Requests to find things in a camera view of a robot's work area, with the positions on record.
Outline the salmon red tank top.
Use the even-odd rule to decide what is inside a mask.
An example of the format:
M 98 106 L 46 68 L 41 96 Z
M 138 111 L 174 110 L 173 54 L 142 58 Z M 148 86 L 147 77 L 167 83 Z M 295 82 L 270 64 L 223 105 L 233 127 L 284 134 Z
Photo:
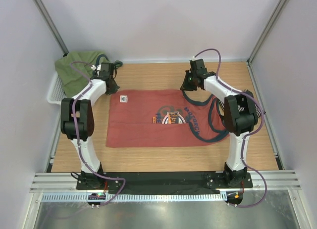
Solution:
M 217 98 L 192 100 L 180 90 L 124 90 L 110 98 L 106 145 L 129 147 L 205 146 L 229 132 Z

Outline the black white striped tank top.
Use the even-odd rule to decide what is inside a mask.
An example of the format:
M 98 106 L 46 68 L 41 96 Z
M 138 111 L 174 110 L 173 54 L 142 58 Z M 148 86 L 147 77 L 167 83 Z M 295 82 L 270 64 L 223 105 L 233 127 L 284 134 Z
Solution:
M 254 110 L 258 118 L 266 116 L 266 111 L 264 109 L 260 109 L 252 100 L 247 98 L 245 95 L 241 93 L 239 93 L 239 95 L 241 96 L 240 103 L 238 104 L 240 112 L 245 111 L 248 108 L 249 110 Z M 251 108 L 248 106 L 246 100 L 251 104 Z

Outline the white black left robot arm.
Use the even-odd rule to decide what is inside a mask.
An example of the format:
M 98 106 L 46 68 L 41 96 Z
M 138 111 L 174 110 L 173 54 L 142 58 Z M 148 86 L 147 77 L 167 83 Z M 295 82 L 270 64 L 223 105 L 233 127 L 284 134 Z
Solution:
M 119 89 L 115 82 L 117 67 L 113 63 L 94 65 L 84 61 L 74 61 L 70 67 L 87 79 L 88 84 L 74 97 L 61 101 L 60 128 L 77 150 L 82 179 L 93 189 L 100 189 L 105 181 L 121 180 L 104 174 L 92 140 L 95 129 L 92 107 L 102 95 Z

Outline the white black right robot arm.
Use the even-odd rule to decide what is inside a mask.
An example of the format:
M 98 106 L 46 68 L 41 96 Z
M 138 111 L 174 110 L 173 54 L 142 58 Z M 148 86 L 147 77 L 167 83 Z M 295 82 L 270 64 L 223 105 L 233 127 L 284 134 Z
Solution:
M 255 99 L 250 92 L 240 91 L 224 82 L 217 73 L 208 72 L 202 59 L 190 61 L 190 69 L 185 71 L 180 89 L 195 91 L 197 88 L 209 91 L 224 104 L 221 120 L 229 132 L 230 145 L 223 181 L 228 187 L 239 187 L 247 176 L 248 141 L 258 123 Z

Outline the green tank top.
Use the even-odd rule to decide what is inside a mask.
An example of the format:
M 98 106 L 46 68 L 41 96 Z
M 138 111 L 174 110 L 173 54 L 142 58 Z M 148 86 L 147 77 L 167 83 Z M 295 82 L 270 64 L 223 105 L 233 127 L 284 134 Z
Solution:
M 92 66 L 110 63 L 105 52 L 99 50 L 72 51 L 55 62 L 55 70 L 62 82 L 67 98 L 75 98 L 87 88 L 88 78 L 92 78 Z

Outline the white plastic basket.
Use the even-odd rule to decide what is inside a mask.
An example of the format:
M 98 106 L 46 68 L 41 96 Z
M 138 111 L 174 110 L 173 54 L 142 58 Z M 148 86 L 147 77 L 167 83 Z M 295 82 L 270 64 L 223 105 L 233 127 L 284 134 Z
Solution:
M 62 88 L 62 81 L 58 73 L 55 73 L 47 95 L 47 101 L 50 104 L 61 105 L 61 101 L 66 97 Z

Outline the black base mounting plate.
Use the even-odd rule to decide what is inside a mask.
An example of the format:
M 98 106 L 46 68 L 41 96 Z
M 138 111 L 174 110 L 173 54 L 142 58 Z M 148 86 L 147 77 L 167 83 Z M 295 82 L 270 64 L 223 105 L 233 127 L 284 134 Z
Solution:
M 180 194 L 182 192 L 208 192 L 224 188 L 252 188 L 250 173 L 238 180 L 231 180 L 224 172 L 108 172 L 104 173 L 113 181 L 101 179 L 91 173 L 81 173 L 74 177 L 79 190 L 104 189 L 115 193 L 122 185 L 120 178 L 126 179 L 122 193 L 125 194 Z

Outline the aluminium frame rail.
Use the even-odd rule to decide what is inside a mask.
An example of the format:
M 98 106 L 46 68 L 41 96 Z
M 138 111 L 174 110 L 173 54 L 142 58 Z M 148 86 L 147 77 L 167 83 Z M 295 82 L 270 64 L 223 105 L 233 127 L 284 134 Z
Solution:
M 301 186 L 293 170 L 260 171 L 268 190 L 300 190 Z M 30 192 L 74 191 L 76 180 L 69 173 L 36 173 Z

